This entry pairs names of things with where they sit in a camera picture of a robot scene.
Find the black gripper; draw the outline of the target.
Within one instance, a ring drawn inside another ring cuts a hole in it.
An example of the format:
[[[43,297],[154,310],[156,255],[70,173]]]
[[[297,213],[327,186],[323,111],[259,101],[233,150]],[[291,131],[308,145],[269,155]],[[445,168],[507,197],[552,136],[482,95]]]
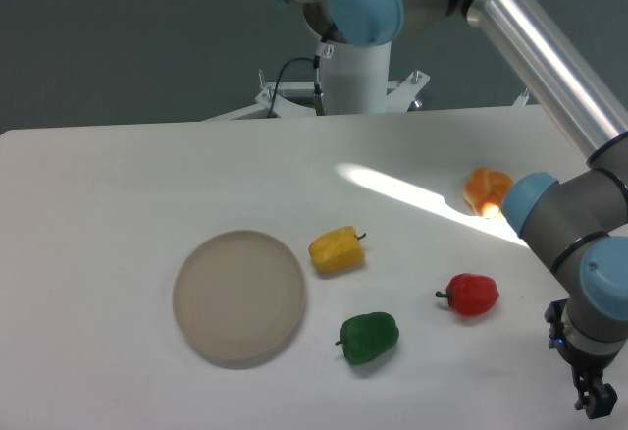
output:
[[[567,312],[567,300],[549,304],[544,318],[549,324],[549,348],[572,366],[572,378],[578,398],[574,408],[589,419],[610,416],[617,402],[614,388],[603,381],[603,372],[619,355],[626,338],[605,342],[584,334]]]

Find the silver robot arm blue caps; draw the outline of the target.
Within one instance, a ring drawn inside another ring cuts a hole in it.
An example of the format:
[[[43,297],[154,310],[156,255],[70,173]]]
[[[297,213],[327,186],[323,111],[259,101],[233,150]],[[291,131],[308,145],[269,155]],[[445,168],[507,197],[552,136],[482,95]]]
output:
[[[571,366],[576,408],[611,414],[617,395],[604,370],[627,341],[627,112],[536,0],[275,0],[299,3],[319,36],[313,105],[320,115],[385,112],[388,63],[378,48],[405,23],[460,14],[480,28],[585,158],[562,183],[531,174],[506,195],[503,213],[567,290],[549,305],[549,344]]]

